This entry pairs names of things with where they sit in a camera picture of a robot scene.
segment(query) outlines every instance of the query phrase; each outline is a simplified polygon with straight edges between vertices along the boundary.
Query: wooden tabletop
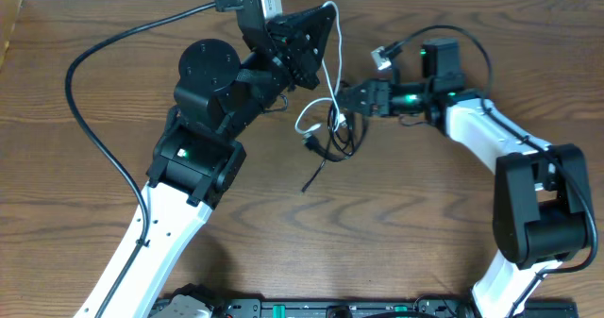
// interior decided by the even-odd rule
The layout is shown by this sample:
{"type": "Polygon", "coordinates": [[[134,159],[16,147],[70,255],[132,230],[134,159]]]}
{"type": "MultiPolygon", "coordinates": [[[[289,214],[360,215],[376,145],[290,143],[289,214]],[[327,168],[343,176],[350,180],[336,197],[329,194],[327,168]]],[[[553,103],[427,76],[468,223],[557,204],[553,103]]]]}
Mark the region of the wooden tabletop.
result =
{"type": "MultiPolygon", "coordinates": [[[[110,35],[208,1],[25,0],[0,72],[0,317],[73,315],[136,208],[67,108],[67,67],[110,35]]],[[[293,12],[324,1],[283,6],[293,12]]],[[[478,35],[495,66],[498,108],[534,135],[584,152],[601,234],[604,0],[334,1],[351,83],[377,76],[371,50],[420,27],[452,24],[478,35]]],[[[443,35],[455,36],[432,37],[443,35]]],[[[212,10],[118,42],[75,74],[84,117],[140,185],[174,104],[178,59],[206,38],[247,55],[235,15],[212,10]]],[[[336,43],[332,32],[333,72],[336,43]]],[[[420,77],[419,43],[403,55],[405,81],[420,77]]],[[[461,46],[469,84],[481,86],[483,60],[467,40],[461,46]]],[[[294,120],[326,95],[325,84],[298,89],[289,111],[262,115],[240,136],[247,160],[164,293],[192,282],[267,298],[406,298],[467,294],[482,277],[496,250],[493,176],[435,128],[372,119],[359,153],[329,164],[300,194],[320,159],[300,143],[294,120]]],[[[314,110],[307,124],[326,111],[314,110]]],[[[604,316],[604,257],[581,273],[549,277],[536,295],[573,298],[582,317],[604,316]]]]}

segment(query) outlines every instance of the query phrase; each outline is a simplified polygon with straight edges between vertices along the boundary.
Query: wooden board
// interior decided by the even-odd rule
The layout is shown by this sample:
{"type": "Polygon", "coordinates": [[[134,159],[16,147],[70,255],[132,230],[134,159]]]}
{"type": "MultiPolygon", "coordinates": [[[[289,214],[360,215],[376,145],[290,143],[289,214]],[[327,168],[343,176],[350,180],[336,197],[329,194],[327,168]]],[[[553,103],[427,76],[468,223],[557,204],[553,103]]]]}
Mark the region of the wooden board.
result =
{"type": "MultiPolygon", "coordinates": [[[[0,74],[1,317],[74,314],[135,210],[127,185],[67,108],[67,67],[110,35],[208,1],[25,1],[0,74]]],[[[293,12],[324,1],[283,6],[293,12]]],[[[604,0],[334,1],[352,83],[377,75],[371,50],[420,27],[452,24],[477,34],[495,66],[499,109],[534,135],[585,153],[604,226],[604,0]]],[[[118,42],[75,75],[81,111],[139,184],[174,104],[180,54],[204,38],[246,55],[235,15],[210,11],[118,42]]],[[[336,44],[334,33],[332,70],[336,44]]],[[[404,80],[419,78],[418,45],[403,55],[404,80]]],[[[470,84],[480,86],[484,64],[466,40],[462,59],[470,84]]],[[[165,293],[201,282],[267,298],[403,298],[466,294],[479,280],[495,253],[493,177],[434,128],[372,120],[358,155],[329,164],[299,193],[320,160],[300,143],[294,120],[324,95],[324,85],[298,89],[288,112],[261,116],[244,132],[247,160],[165,293]]],[[[573,298],[581,316],[602,317],[603,271],[600,257],[579,274],[550,277],[536,295],[573,298]]]]}
{"type": "Polygon", "coordinates": [[[8,40],[15,27],[22,0],[0,0],[0,68],[8,50],[8,40]]]}

